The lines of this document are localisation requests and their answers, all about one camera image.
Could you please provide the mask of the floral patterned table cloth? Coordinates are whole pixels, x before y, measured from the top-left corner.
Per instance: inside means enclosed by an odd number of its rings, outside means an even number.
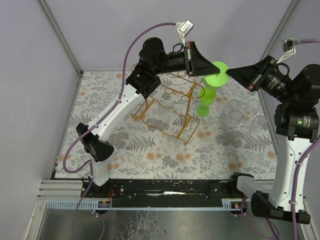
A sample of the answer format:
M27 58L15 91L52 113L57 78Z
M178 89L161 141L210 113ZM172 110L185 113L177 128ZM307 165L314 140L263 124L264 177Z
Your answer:
M253 175L259 180L275 177L277 155L268 128L249 135L253 118L228 129L225 107L230 100L242 105L258 94L248 92L234 80L217 91L209 115L187 145L148 128L129 113L112 132L114 146L107 160L108 176L129 179L227 179L234 172Z

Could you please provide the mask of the green wine glass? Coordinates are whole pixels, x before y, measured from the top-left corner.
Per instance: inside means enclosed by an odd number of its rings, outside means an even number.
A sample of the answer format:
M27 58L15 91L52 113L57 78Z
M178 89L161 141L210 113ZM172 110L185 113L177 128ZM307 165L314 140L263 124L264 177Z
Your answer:
M214 102L216 91L209 88L202 88L199 92L200 106L197 107L196 112L200 117L206 117L210 114L209 106Z
M212 62L216 67L219 68L220 73L205 75L204 76L204 90L207 92L216 91L223 87L229 80L229 76L226 71L229 69L228 65L222 61Z

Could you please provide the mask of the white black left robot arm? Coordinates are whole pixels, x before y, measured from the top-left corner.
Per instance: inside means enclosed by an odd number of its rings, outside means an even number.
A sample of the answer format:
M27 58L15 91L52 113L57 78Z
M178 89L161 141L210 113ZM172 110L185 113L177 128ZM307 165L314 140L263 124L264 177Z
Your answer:
M220 69L198 51L194 41L188 41L179 52L166 53L160 38L147 39L139 52L138 64L125 79L119 97L94 120L76 126L84 150L93 162L95 185L102 186L109 179L107 159L113 154L114 147L108 140L118 122L154 92L161 84L160 74L179 71L192 77L220 73Z

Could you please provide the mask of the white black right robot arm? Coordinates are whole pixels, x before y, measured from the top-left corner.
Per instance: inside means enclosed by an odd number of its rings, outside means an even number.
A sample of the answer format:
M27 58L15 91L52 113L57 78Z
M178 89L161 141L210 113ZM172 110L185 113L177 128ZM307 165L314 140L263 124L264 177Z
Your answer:
M270 192L250 174L235 172L229 183L251 201L254 216L309 224L303 204L308 158L320 141L320 66L309 64L295 78L279 69L281 62L267 56L260 62L226 73L247 90L264 90L279 101L274 114L278 142L275 179Z

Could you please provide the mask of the aluminium frame post right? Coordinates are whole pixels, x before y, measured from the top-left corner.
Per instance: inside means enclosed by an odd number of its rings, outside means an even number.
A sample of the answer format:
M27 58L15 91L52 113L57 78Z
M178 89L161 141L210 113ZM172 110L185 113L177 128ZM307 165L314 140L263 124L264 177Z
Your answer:
M294 11L296 10L296 8L298 7L300 2L301 2L300 0L291 0L290 1L290 3L288 5L287 9L285 10L280 22L278 23L275 31L273 32L265 50L263 51L263 54L262 54L260 60L263 60L268 54L271 53L271 51L273 50L273 48L277 42L277 39L281 35L288 20L290 19L291 15L294 13Z

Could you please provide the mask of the aluminium frame post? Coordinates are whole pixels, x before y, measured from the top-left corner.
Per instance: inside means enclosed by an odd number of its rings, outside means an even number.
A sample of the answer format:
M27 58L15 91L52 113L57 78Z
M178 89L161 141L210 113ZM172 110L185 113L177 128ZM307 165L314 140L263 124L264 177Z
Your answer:
M263 54L262 54L260 60L263 60L268 54L271 53L271 51L273 50L273 48L277 42L277 39L281 35L288 20L290 19L291 15L294 13L294 11L296 10L296 8L298 7L300 2L301 2L300 0L291 0L290 1L290 3L288 5L287 9L285 10L280 22L278 23L275 31L273 32L265 50L263 51Z
M80 64L78 63L70 45L68 44L50 6L48 5L46 0L37 0L39 6L41 7L42 11L45 14L50 26L53 29L54 34L56 35L64 53L66 54L68 60L70 61L72 67L74 68L75 72L81 76L83 74L83 69L81 68Z

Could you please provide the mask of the aluminium frame post left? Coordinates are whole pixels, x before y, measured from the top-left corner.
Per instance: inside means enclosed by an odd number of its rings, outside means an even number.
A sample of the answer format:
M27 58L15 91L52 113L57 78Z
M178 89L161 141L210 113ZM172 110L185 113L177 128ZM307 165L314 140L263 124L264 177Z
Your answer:
M46 0L37 0L39 6L41 7L42 11L45 14L50 26L53 29L54 34L56 35L64 53L66 54L68 60L70 61L72 67L74 68L75 72L81 76L83 74L83 69L81 68L80 64L78 63L70 45L68 44L50 6L48 5Z

